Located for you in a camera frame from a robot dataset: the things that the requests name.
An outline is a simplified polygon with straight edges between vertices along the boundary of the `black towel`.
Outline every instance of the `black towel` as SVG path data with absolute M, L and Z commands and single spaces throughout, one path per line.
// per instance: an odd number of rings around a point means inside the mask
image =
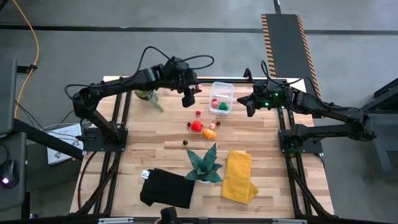
M 142 186 L 140 199 L 148 206 L 154 202 L 165 203 L 180 208 L 189 208 L 194 180 L 173 174 L 162 169 L 148 170 L 148 179 Z

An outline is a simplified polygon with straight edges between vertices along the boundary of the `hazard stripe tape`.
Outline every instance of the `hazard stripe tape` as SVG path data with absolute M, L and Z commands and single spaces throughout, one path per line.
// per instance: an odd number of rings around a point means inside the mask
M 272 55 L 271 40 L 269 38 L 268 23 L 267 23 L 267 17 L 265 14 L 261 15 L 261 23 L 262 23 L 262 32 L 264 33 L 264 40 L 266 42 L 266 52 L 267 52 L 267 59 L 268 59 L 269 74 L 272 77 L 276 77 L 274 56 Z
M 299 26 L 300 31 L 301 31 L 301 37 L 302 37 L 303 43 L 304 43 L 305 53 L 307 54 L 308 64 L 310 66 L 310 71 L 311 71 L 311 76 L 312 76 L 312 80 L 313 80 L 313 85 L 315 87 L 315 94 L 317 94 L 317 96 L 320 99 L 321 98 L 321 93 L 320 93 L 319 86 L 318 86 L 317 76 L 315 75 L 315 70 L 313 69 L 313 64 L 312 64 L 312 59 L 311 59 L 311 55 L 310 55 L 310 50 L 309 50 L 308 44 L 307 44 L 307 38 L 306 38 L 306 36 L 304 34 L 303 23 L 301 22 L 300 16 L 299 15 L 296 15 L 296 16 L 297 16 L 298 26 Z

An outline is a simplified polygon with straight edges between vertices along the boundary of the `orange cable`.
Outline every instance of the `orange cable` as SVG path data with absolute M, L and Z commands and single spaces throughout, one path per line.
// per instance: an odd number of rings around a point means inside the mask
M 40 47 L 39 47 L 39 41 L 37 41 L 37 36 L 36 36 L 35 30 L 33 30 L 32 26 L 30 25 L 29 20 L 26 18 L 26 16 L 25 16 L 24 12 L 22 11 L 22 9 L 19 7 L 17 1 L 16 1 L 16 0 L 12 0 L 12 1 L 14 2 L 15 6 L 18 8 L 18 10 L 19 10 L 19 12 L 21 13 L 21 15 L 24 17 L 24 19 L 25 19 L 27 25 L 29 26 L 30 30 L 31 30 L 32 33 L 33 33 L 33 37 L 35 38 L 37 51 L 36 51 L 35 62 L 33 63 L 33 65 L 36 65 L 36 64 L 37 64 L 37 60 L 39 59 Z M 30 71 L 29 71 L 29 74 L 27 75 L 27 77 L 26 77 L 26 79 L 25 79 L 25 81 L 24 81 L 24 84 L 22 84 L 22 88 L 21 88 L 21 90 L 20 90 L 20 92 L 19 92 L 18 99 L 17 99 L 17 102 L 18 102 L 18 103 L 19 103 L 20 100 L 21 100 L 22 94 L 23 94 L 23 92 L 24 92 L 25 85 L 26 85 L 28 79 L 30 78 L 30 76 L 32 76 L 33 71 L 34 71 L 34 69 L 31 68 Z M 15 118 L 18 117 L 18 108 L 19 108 L 19 106 L 18 106 L 18 104 L 17 104 L 17 105 L 16 105 L 16 108 L 15 108 L 15 114 L 14 114 L 14 117 L 15 117 Z

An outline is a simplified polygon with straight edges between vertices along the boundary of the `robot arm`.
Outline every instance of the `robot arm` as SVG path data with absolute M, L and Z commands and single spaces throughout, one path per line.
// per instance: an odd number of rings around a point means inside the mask
M 193 95 L 200 91 L 190 86 L 197 84 L 199 84 L 197 75 L 189 68 L 189 64 L 180 58 L 172 57 L 164 66 L 156 65 L 140 70 L 131 77 L 120 77 L 109 82 L 102 81 L 82 88 L 72 97 L 73 108 L 77 117 L 91 121 L 101 131 L 105 143 L 115 142 L 119 139 L 116 124 L 107 121 L 96 110 L 102 98 L 133 90 L 150 91 L 168 88 L 183 93 L 182 105 L 189 107 L 195 103 Z
M 320 115 L 345 122 L 317 127 L 295 124 L 289 136 L 289 143 L 294 147 L 302 146 L 310 138 L 349 137 L 356 141 L 370 141 L 376 137 L 373 122 L 360 109 L 325 103 L 316 96 L 289 86 L 285 80 L 275 82 L 256 82 L 249 96 L 238 98 L 238 102 L 246 106 L 249 117 L 254 115 L 256 109 L 286 108 L 300 114 Z

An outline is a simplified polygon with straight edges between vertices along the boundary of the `gray floor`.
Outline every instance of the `gray floor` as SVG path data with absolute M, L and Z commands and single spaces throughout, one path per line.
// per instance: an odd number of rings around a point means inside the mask
M 261 13 L 274 13 L 272 0 L 18 0 L 33 24 L 136 27 L 261 28 Z M 280 0 L 282 13 L 300 14 L 305 29 L 397 30 L 395 0 Z M 24 21 L 14 5 L 0 12 L 0 22 Z M 169 55 L 211 54 L 216 63 L 201 75 L 242 75 L 250 67 L 262 76 L 262 34 L 155 32 L 37 32 L 39 69 L 29 80 L 22 105 L 42 125 L 57 123 L 72 109 L 63 93 L 69 83 L 91 83 L 105 75 L 130 75 L 144 47 Z M 309 35 L 318 83 L 325 101 L 361 106 L 375 90 L 397 77 L 397 36 Z M 35 45 L 30 31 L 0 30 L 0 57 L 32 63 Z M 143 66 L 164 63 L 148 53 Z M 205 63 L 193 62 L 193 65 Z M 18 82 L 24 79 L 19 75 Z M 316 125 L 336 123 L 318 119 Z M 369 144 L 349 139 L 322 141 L 326 176 L 335 213 L 345 218 L 398 222 L 397 183 L 364 184 L 376 169 Z M 32 211 L 42 216 L 67 214 L 76 180 L 34 192 Z M 0 213 L 17 218 L 18 208 Z

